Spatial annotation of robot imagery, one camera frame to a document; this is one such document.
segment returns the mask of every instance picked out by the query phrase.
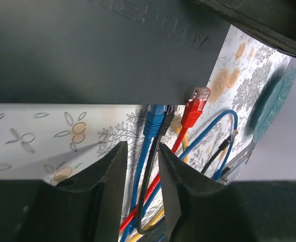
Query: teal object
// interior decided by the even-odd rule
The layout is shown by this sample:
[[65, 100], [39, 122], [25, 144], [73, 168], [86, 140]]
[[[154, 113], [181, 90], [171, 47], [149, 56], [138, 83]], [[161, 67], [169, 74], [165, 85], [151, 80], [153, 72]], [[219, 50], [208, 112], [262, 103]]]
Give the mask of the teal object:
[[257, 104], [251, 120], [253, 142], [257, 142], [267, 131], [287, 98], [296, 76], [291, 68], [280, 79], [271, 82]]

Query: floral tablecloth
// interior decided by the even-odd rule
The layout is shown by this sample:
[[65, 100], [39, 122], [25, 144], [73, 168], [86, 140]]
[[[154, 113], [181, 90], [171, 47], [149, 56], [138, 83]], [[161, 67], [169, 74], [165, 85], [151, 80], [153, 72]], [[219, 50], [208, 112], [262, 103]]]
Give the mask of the floral tablecloth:
[[[209, 102], [197, 124], [189, 130], [189, 140], [221, 111], [233, 109], [239, 115], [239, 134], [229, 160], [232, 159], [252, 140], [248, 124], [262, 90], [272, 77], [284, 72], [289, 61], [290, 57], [231, 27], [209, 78]], [[0, 179], [41, 178], [55, 185], [96, 162], [119, 141], [126, 140], [128, 170], [124, 218], [143, 142], [146, 109], [140, 105], [0, 104]], [[232, 124], [232, 117], [223, 118], [189, 154], [189, 165], [201, 171], [232, 130]], [[169, 130], [163, 142], [171, 147], [175, 139], [176, 133]], [[214, 173], [225, 153], [220, 154], [207, 175]], [[157, 171], [156, 162], [153, 176]], [[151, 219], [161, 205], [159, 193], [146, 218]]]

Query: gray metal panel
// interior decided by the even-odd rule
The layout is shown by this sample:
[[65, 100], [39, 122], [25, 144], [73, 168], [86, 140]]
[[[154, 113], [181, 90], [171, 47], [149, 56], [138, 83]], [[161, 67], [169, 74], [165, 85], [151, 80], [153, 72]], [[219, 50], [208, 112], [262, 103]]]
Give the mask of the gray metal panel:
[[181, 0], [0, 0], [0, 102], [184, 104], [228, 28]]

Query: gray surface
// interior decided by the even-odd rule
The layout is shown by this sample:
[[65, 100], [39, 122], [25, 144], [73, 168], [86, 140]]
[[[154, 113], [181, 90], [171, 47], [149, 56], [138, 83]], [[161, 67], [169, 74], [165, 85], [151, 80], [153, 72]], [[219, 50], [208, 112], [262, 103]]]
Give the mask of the gray surface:
[[182, 0], [0, 0], [0, 102], [184, 104], [228, 28]]
[[[296, 67], [295, 58], [289, 66]], [[237, 179], [296, 179], [296, 78], [280, 112]]]

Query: gray wall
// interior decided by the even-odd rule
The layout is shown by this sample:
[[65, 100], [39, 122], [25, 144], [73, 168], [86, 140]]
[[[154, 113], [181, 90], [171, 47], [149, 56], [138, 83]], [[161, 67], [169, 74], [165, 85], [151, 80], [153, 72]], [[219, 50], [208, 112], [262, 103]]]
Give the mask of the gray wall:
[[[296, 59], [289, 66], [296, 67]], [[296, 79], [283, 107], [237, 179], [296, 179]]]

